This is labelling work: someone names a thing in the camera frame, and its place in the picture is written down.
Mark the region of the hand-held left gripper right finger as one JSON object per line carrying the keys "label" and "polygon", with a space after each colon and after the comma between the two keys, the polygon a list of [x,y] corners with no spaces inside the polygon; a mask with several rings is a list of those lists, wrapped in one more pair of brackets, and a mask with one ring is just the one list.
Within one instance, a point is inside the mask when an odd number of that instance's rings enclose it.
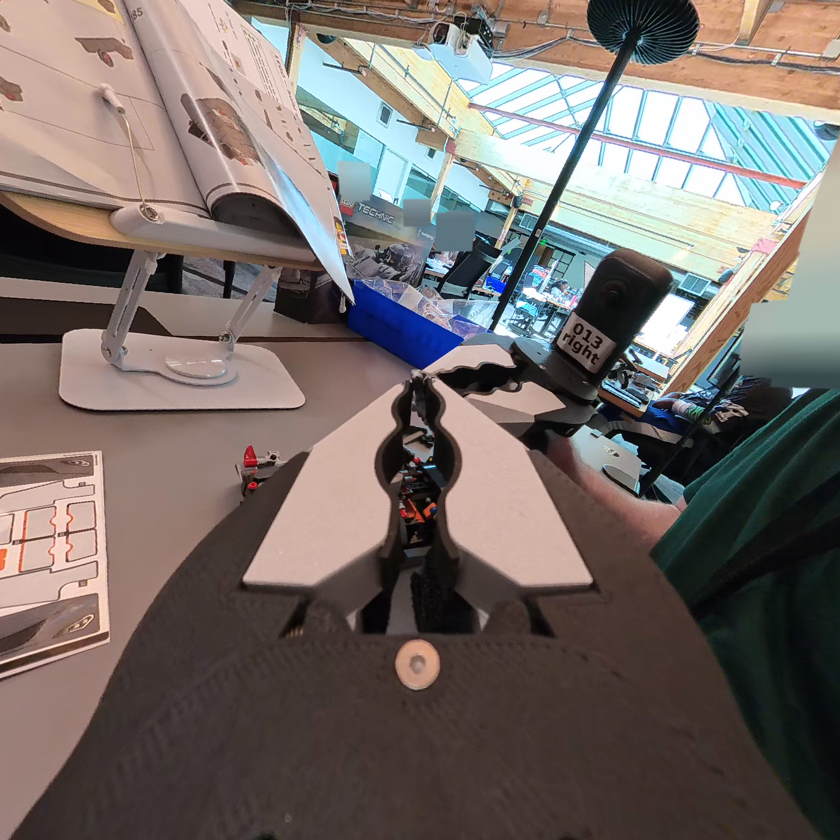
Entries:
{"label": "hand-held left gripper right finger", "polygon": [[590,589],[592,574],[526,447],[445,383],[424,385],[427,407],[438,403],[437,441],[454,453],[440,510],[457,593],[491,613],[501,602]]}

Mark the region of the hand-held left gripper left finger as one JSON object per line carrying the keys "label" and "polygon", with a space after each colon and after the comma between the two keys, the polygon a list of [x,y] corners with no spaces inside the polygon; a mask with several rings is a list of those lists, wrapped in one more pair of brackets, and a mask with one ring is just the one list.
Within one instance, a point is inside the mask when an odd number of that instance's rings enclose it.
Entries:
{"label": "hand-held left gripper left finger", "polygon": [[327,601],[346,616],[382,592],[412,401],[413,382],[396,385],[311,448],[245,587]]}

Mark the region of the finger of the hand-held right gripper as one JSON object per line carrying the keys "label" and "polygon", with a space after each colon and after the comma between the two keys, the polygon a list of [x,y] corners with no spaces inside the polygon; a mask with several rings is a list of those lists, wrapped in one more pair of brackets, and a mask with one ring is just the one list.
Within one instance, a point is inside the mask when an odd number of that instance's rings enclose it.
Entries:
{"label": "finger of the hand-held right gripper", "polygon": [[516,438],[545,428],[569,436],[583,425],[582,404],[564,402],[534,382],[520,383],[516,389],[505,386],[489,393],[471,393],[467,401]]}
{"label": "finger of the hand-held right gripper", "polygon": [[509,349],[499,344],[460,344],[424,368],[424,394],[434,392],[432,380],[460,396],[516,393],[521,372]]}

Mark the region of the person's right forearm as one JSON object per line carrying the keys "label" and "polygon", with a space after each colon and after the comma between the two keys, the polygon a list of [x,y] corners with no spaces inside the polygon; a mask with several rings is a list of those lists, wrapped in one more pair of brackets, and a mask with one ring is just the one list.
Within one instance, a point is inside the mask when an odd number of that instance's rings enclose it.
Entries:
{"label": "person's right forearm", "polygon": [[545,454],[576,486],[618,517],[627,530],[650,552],[686,509],[681,497],[676,504],[640,499],[586,465],[572,442],[555,432],[545,433]]}

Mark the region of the large grey lego vehicle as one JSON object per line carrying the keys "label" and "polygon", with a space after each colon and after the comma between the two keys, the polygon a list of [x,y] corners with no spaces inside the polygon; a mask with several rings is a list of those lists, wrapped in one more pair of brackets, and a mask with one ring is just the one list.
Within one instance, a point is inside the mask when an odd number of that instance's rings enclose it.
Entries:
{"label": "large grey lego vehicle", "polygon": [[[248,446],[242,462],[237,466],[242,497],[256,492],[279,467],[286,463],[277,451],[257,456]],[[428,550],[437,528],[438,501],[444,489],[444,478],[432,456],[423,458],[409,445],[403,447],[402,466],[393,482],[399,481],[396,494],[402,521],[402,548],[409,557],[417,557]]]}

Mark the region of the dark printed lego box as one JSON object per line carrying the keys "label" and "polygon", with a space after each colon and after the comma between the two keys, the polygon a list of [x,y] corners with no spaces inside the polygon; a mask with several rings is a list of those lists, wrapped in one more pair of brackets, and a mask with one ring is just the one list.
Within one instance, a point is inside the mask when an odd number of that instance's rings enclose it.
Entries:
{"label": "dark printed lego box", "polygon": [[[433,225],[405,225],[403,210],[371,197],[366,202],[339,201],[340,220],[349,243],[344,270],[353,285],[377,291],[418,288],[435,239]],[[298,322],[331,324],[347,321],[352,302],[322,269],[281,271],[274,311]]]}

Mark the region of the lego sticker sheet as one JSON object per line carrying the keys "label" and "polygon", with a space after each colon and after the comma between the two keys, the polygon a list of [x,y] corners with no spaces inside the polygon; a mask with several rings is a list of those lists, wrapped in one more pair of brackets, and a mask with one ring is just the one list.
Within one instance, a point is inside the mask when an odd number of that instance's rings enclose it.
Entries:
{"label": "lego sticker sheet", "polygon": [[102,452],[1,460],[1,679],[110,639]]}

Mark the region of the lego instruction booklet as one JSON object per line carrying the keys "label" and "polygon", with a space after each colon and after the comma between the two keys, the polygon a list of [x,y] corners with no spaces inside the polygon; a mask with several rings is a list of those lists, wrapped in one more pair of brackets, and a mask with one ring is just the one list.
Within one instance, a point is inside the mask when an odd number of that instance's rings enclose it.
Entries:
{"label": "lego instruction booklet", "polygon": [[226,2],[2,2],[2,190],[152,250],[321,267],[337,197],[278,49]]}

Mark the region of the pile of clear plastic bags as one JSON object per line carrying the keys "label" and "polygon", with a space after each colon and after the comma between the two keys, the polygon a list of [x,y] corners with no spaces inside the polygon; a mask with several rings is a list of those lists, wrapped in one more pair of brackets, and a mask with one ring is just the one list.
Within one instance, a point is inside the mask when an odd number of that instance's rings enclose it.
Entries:
{"label": "pile of clear plastic bags", "polygon": [[466,329],[455,326],[456,318],[465,319],[479,329],[488,329],[496,310],[496,302],[488,299],[448,299],[436,290],[419,290],[401,280],[382,278],[360,279],[353,282],[357,303],[361,303],[361,291],[366,289],[388,299],[403,310],[414,312],[437,325],[461,335],[467,335]]}

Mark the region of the blue plastic bin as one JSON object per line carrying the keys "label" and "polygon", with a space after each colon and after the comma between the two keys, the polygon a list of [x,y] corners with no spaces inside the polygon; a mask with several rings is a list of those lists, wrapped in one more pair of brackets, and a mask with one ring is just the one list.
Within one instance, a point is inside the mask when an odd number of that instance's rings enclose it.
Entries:
{"label": "blue plastic bin", "polygon": [[454,315],[455,331],[403,306],[362,280],[353,281],[348,327],[411,366],[423,369],[487,330]]}

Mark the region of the white book stand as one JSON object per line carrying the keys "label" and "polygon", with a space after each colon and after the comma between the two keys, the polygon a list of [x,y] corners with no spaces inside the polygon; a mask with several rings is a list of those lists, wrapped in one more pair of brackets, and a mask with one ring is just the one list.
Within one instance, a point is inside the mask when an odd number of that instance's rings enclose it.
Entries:
{"label": "white book stand", "polygon": [[[222,411],[298,408],[305,398],[271,352],[237,347],[283,266],[314,268],[299,240],[221,224],[160,204],[103,208],[2,192],[2,205],[56,235],[132,247],[107,327],[62,339],[59,396],[90,411]],[[131,332],[157,259],[165,254],[243,258],[262,265],[258,282],[215,341]]]}

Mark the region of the black pole with ribbed disc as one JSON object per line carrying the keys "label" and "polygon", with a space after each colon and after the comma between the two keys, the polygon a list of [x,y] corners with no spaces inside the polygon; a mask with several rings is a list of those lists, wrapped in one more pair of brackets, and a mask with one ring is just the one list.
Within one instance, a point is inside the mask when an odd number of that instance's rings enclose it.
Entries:
{"label": "black pole with ribbed disc", "polygon": [[596,42],[613,53],[615,59],[534,229],[521,249],[518,262],[493,313],[490,331],[498,326],[525,269],[529,267],[543,231],[570,183],[627,66],[632,62],[657,66],[680,58],[695,42],[700,19],[690,1],[591,1],[587,7],[587,25]]}

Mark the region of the person's green shirt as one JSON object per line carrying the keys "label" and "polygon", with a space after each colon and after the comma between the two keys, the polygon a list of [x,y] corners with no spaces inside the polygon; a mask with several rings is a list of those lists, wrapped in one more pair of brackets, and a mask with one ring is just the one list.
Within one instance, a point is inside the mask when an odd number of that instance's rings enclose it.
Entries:
{"label": "person's green shirt", "polygon": [[839,834],[838,390],[810,390],[688,485],[652,556],[764,757]]}

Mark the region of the white ceiling projector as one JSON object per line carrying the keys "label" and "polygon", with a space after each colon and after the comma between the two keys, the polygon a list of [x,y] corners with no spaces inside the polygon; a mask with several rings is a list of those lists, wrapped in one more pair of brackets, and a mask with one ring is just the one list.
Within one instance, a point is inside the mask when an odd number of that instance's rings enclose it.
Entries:
{"label": "white ceiling projector", "polygon": [[456,80],[487,84],[492,76],[492,62],[480,37],[466,26],[438,22],[429,32],[428,48],[432,57]]}

